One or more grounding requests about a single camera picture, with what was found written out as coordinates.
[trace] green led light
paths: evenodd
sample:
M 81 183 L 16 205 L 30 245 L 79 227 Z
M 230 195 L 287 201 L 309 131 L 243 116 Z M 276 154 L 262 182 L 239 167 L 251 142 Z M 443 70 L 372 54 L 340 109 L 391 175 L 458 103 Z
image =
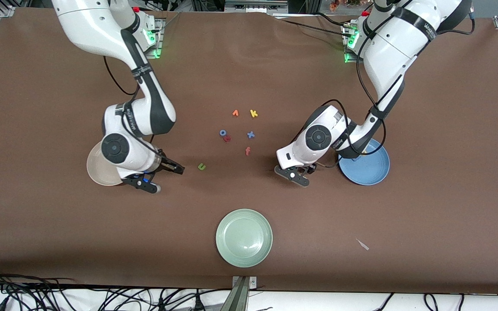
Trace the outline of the green led light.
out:
M 154 44 L 155 43 L 155 37 L 154 37 L 154 35 L 151 32 L 146 31 L 143 34 L 146 37 L 146 40 L 147 40 L 147 42 L 149 44 Z
M 348 47 L 351 49 L 354 49 L 354 45 L 356 44 L 356 41 L 358 40 L 358 32 L 354 32 L 354 35 L 351 36 L 353 39 L 348 42 Z
M 156 49 L 153 51 L 153 56 L 155 58 L 160 58 L 160 52 L 162 51 L 162 49 Z

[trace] brown paper mat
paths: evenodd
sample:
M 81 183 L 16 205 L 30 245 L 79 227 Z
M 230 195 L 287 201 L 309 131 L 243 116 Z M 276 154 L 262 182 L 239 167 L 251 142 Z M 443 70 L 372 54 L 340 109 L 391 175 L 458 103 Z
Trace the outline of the brown paper mat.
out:
M 266 289 L 498 292 L 490 20 L 437 38 L 407 72 L 387 119 L 391 171 L 373 187 L 319 169 L 303 189 L 272 171 L 275 150 L 324 101 L 342 100 L 356 122 L 370 108 L 337 35 L 265 14 L 183 13 L 165 38 L 152 64 L 178 122 L 154 143 L 186 171 L 159 173 L 163 191 L 150 195 L 87 175 L 104 109 L 127 100 L 102 57 L 73 46 L 52 10 L 2 20 L 0 271 L 107 285 L 216 288 L 251 275 Z M 133 90 L 126 66 L 110 65 Z M 214 242 L 222 217 L 241 208 L 265 215 L 274 234 L 268 258 L 248 269 L 227 264 Z

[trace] white robotic arm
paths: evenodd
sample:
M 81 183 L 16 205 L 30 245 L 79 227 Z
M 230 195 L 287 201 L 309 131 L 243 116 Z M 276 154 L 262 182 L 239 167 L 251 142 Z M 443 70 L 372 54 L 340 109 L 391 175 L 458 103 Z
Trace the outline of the white robotic arm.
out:
M 125 183 L 157 192 L 158 186 L 144 179 L 145 173 L 152 173 L 160 167 L 182 174 L 184 168 L 140 137 L 169 132 L 176 122 L 176 112 L 144 55 L 148 43 L 144 35 L 147 24 L 140 25 L 142 19 L 127 6 L 127 0 L 109 2 L 53 0 L 53 6 L 65 34 L 75 46 L 123 61 L 144 92 L 144 98 L 112 105 L 105 110 L 101 152 L 117 167 Z M 144 21 L 150 23 L 150 18 L 144 18 Z
M 379 100 L 362 125 L 352 122 L 333 106 L 318 108 L 299 136 L 277 150 L 279 166 L 275 172 L 306 187 L 309 181 L 304 175 L 314 171 L 314 163 L 328 147 L 342 158 L 354 159 L 361 155 L 403 92 L 405 72 L 435 38 L 435 29 L 449 17 L 451 25 L 456 26 L 470 12 L 471 6 L 471 0 L 376 0 L 368 18 L 361 16 L 354 22 L 358 24 L 356 29 L 367 34 L 359 37 L 356 31 L 353 41 L 347 42 L 348 48 L 357 54 L 361 49 L 364 51 L 364 67 Z M 368 22 L 375 28 L 363 30 Z

